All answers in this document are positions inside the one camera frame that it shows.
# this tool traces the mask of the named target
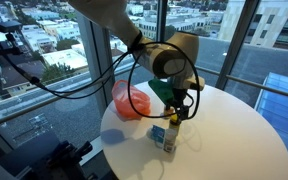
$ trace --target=green object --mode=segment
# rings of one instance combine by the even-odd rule
[[[172,86],[170,84],[154,78],[148,82],[148,85],[165,105],[170,105],[174,98]]]

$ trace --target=city view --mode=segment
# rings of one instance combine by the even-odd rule
[[[171,0],[168,1],[165,40],[176,31],[194,33],[200,37],[196,66],[220,72],[232,41],[244,0]],[[158,2],[128,1],[126,13],[144,36],[157,37]],[[83,35],[72,6],[65,0],[0,1],[0,23],[18,22],[10,32],[21,55],[9,55],[10,60],[29,74],[39,78],[54,90],[70,90],[91,81]],[[4,48],[11,48],[8,32],[0,32]],[[112,60],[127,51],[127,47],[110,34]],[[130,67],[131,57],[120,68]],[[215,86],[217,76],[199,71],[206,84]],[[250,24],[232,74],[265,84],[270,73],[288,77],[288,0],[263,0]],[[122,74],[116,79],[127,79]],[[137,68],[134,84],[150,80],[152,74]],[[76,93],[83,96],[93,88]],[[261,91],[229,81],[225,91],[256,108]],[[30,84],[0,57],[0,118],[51,98],[50,93]],[[0,125],[5,139],[19,146],[38,134],[54,131],[61,139],[79,146],[99,136],[101,115],[93,96],[79,100],[62,99],[14,118]]]

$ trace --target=orange bag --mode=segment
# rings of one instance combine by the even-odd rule
[[[122,117],[126,119],[140,118],[141,115],[137,114],[133,110],[128,99],[127,85],[128,82],[125,80],[119,80],[114,84],[112,89],[112,96],[116,110]],[[132,85],[130,86],[130,93],[132,103],[136,110],[144,115],[149,115],[151,112],[150,97]]]

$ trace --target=white round table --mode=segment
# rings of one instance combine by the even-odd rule
[[[136,87],[150,96],[152,115],[163,112],[147,83]],[[119,179],[288,180],[288,152],[279,135],[254,109],[226,92],[205,86],[197,115],[181,124],[174,153],[146,136],[152,125],[168,124],[163,119],[124,120],[114,103],[109,105],[101,141]]]

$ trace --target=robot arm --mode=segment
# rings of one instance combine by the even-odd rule
[[[125,12],[127,0],[69,0],[68,3],[92,22],[107,28],[119,37],[128,48],[153,42],[141,36]],[[198,54],[198,36],[176,32],[167,43],[176,45],[195,64]],[[169,78],[174,98],[183,104],[187,89],[202,90],[204,79],[196,84],[192,67],[186,63],[183,53],[167,44],[149,44],[143,49],[133,51],[138,63],[158,78]]]

